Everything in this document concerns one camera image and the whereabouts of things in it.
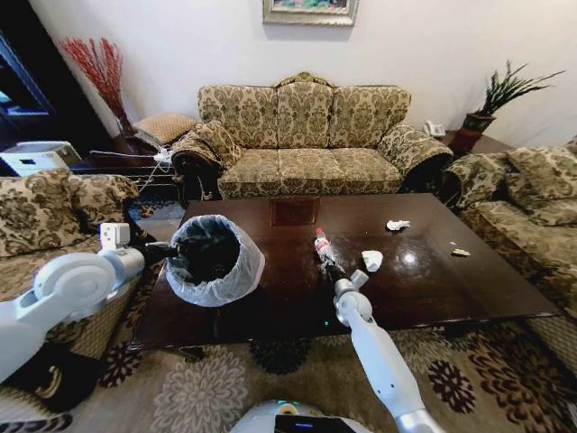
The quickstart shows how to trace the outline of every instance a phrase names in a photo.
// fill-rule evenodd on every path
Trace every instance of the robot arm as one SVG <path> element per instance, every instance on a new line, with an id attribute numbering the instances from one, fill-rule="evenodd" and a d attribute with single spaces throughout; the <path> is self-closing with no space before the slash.
<path id="1" fill-rule="evenodd" d="M 329 272 L 334 275 L 340 271 Z M 444 430 L 425 409 L 415 376 L 387 331 L 372 318 L 372 306 L 367 297 L 358 291 L 367 280 L 361 271 L 356 271 L 350 280 L 343 275 L 339 280 L 334 279 L 334 303 L 337 317 L 352 330 L 354 350 L 372 390 L 395 419 L 398 431 L 442 433 Z"/>
<path id="2" fill-rule="evenodd" d="M 127 248 L 127 224 L 102 224 L 98 254 L 71 253 L 44 265 L 32 289 L 0 302 L 0 383 L 38 352 L 46 333 L 61 321 L 96 314 L 123 296 L 144 269 L 144 255 Z"/>

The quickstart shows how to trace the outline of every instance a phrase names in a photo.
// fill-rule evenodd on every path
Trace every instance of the red decorative branches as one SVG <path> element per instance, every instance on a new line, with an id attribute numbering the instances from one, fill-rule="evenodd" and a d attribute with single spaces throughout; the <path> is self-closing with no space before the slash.
<path id="1" fill-rule="evenodd" d="M 92 39 L 88 45 L 81 39 L 69 38 L 60 41 L 60 46 L 94 84 L 98 94 L 118 119 L 121 132 L 133 135 L 133 127 L 124 112 L 120 95 L 123 56 L 118 47 L 105 38 L 100 39 L 98 47 Z"/>

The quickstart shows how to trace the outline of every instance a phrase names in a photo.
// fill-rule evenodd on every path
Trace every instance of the white wall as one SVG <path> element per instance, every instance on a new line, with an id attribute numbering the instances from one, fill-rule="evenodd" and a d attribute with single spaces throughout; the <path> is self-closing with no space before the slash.
<path id="1" fill-rule="evenodd" d="M 261 0 L 31 0 L 54 41 L 114 41 L 124 55 L 124 102 L 136 121 L 197 115 L 205 84 L 269 85 L 307 70 L 338 85 L 398 84 L 408 121 L 458 128 L 506 59 L 528 75 L 567 69 L 556 87 L 498 111 L 487 134 L 516 146 L 577 134 L 575 0 L 361 0 L 353 28 L 263 25 Z M 112 116 L 77 74 L 111 134 Z"/>

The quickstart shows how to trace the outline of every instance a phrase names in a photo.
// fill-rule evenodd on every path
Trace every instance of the picture frame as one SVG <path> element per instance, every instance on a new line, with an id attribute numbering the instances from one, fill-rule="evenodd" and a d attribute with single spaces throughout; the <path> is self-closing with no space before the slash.
<path id="1" fill-rule="evenodd" d="M 262 0 L 262 22 L 353 26 L 359 0 Z"/>

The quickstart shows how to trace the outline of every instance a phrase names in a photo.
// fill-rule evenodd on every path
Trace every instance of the plastic bottle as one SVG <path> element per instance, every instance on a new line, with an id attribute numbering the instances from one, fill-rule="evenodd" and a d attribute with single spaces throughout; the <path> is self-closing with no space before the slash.
<path id="1" fill-rule="evenodd" d="M 316 230 L 315 249 L 321 262 L 324 263 L 327 260 L 331 260 L 333 263 L 336 262 L 333 247 L 328 239 L 326 239 L 325 232 L 321 227 L 318 227 Z"/>

